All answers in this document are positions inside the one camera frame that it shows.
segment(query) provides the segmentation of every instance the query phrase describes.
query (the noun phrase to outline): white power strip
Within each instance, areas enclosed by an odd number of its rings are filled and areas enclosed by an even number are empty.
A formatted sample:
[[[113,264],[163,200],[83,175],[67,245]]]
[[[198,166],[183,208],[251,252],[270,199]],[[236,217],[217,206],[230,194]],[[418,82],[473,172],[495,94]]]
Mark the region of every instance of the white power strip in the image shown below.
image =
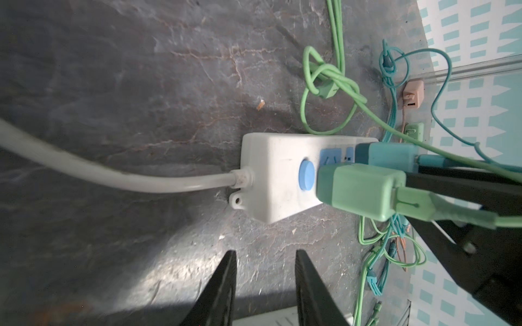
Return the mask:
[[[245,210],[256,220],[273,223],[319,205],[319,166],[353,162],[357,144],[376,141],[369,137],[247,134],[241,148],[241,169],[251,173],[253,182],[230,195],[230,206]],[[312,177],[306,180],[309,190],[303,190],[299,182],[304,160],[313,164]]]

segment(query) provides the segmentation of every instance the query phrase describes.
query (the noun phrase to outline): white power cord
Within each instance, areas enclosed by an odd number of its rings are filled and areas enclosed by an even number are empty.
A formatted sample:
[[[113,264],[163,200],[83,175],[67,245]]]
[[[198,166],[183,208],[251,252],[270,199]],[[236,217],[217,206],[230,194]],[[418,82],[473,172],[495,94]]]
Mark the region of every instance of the white power cord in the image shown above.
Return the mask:
[[[251,182],[243,170],[197,177],[153,177],[114,170],[110,167],[82,159],[50,145],[0,119],[0,146],[8,151],[35,161],[58,172],[99,185],[123,190],[169,193],[196,191],[232,186],[244,187]]]

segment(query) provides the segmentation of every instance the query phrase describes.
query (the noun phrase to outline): blue button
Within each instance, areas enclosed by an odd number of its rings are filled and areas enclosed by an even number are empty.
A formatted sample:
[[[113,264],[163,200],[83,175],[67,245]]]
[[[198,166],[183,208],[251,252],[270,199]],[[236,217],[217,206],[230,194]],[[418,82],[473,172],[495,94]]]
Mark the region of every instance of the blue button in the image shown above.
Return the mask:
[[[303,160],[299,167],[299,188],[301,190],[312,190],[315,182],[314,163],[309,160]]]

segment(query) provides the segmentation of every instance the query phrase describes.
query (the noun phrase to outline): cable strain relief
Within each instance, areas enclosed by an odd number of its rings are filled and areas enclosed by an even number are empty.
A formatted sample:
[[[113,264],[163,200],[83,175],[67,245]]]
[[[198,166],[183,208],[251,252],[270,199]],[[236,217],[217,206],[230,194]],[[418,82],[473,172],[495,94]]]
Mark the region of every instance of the cable strain relief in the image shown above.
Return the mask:
[[[230,173],[233,173],[235,176],[235,184],[231,186],[231,188],[248,188],[254,183],[254,174],[248,167],[239,170],[232,170]]]

